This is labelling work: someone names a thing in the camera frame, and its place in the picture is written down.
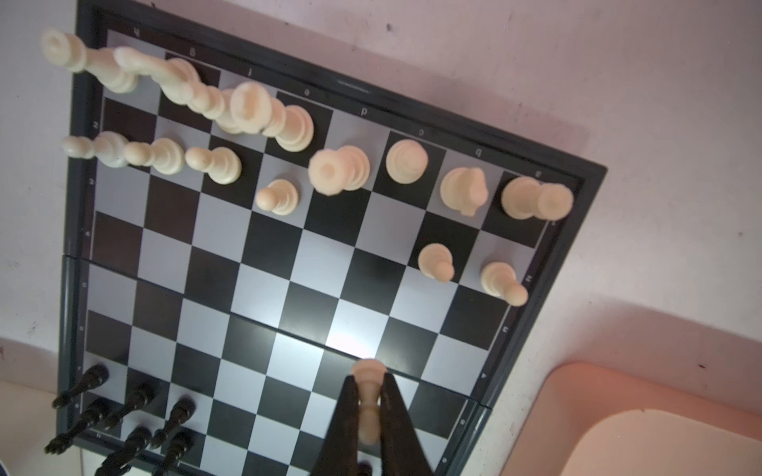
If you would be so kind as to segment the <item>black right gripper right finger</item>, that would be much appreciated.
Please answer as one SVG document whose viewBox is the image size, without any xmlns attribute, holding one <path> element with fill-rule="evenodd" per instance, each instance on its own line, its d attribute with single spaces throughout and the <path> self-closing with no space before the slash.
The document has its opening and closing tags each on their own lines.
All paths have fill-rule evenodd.
<svg viewBox="0 0 762 476">
<path fill-rule="evenodd" d="M 383 476 L 434 475 L 391 373 L 384 375 L 380 391 L 380 424 Z"/>
</svg>

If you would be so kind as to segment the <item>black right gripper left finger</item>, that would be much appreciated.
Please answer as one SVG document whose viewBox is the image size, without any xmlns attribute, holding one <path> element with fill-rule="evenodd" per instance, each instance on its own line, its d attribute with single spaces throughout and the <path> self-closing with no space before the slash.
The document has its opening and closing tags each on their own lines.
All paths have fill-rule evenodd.
<svg viewBox="0 0 762 476">
<path fill-rule="evenodd" d="M 358 402 L 357 384 L 349 375 L 344 379 L 311 476 L 358 475 Z"/>
</svg>

